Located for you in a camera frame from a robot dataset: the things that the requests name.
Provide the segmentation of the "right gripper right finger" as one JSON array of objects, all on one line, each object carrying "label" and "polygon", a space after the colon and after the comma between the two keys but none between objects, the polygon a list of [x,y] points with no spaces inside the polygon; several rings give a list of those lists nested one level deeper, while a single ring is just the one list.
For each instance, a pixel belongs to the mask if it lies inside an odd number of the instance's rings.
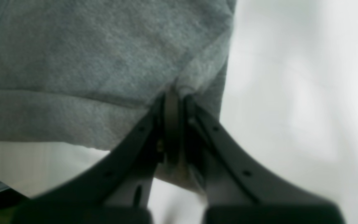
[{"label": "right gripper right finger", "polygon": [[277,176],[247,154],[193,96],[184,99],[186,157],[201,177],[203,224],[344,224],[333,202]]}]

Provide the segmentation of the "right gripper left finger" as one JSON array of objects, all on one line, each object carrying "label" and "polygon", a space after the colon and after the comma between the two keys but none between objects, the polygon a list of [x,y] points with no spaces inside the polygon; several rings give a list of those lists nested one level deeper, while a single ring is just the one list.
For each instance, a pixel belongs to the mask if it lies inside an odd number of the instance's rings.
[{"label": "right gripper left finger", "polygon": [[129,135],[96,165],[68,183],[26,202],[13,224],[152,224],[147,208],[158,163],[164,96]]}]

